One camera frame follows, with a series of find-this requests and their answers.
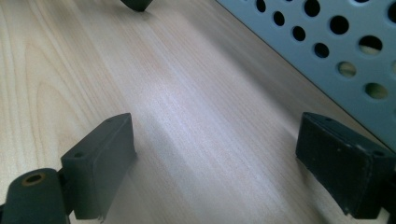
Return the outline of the blue-grey perforated plastic basket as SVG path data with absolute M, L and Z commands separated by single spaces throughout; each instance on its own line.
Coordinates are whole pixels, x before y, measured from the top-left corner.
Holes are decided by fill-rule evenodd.
M 396 0 L 217 0 L 396 151 Z

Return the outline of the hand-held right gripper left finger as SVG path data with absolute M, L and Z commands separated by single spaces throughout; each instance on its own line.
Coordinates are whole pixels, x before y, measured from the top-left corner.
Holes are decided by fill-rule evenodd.
M 135 158 L 132 116 L 106 119 L 61 157 L 66 210 L 105 217 Z

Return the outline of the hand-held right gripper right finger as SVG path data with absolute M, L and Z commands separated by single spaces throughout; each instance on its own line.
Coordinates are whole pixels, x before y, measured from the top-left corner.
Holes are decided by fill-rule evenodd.
M 296 156 L 346 215 L 396 219 L 396 153 L 342 123 L 304 112 Z

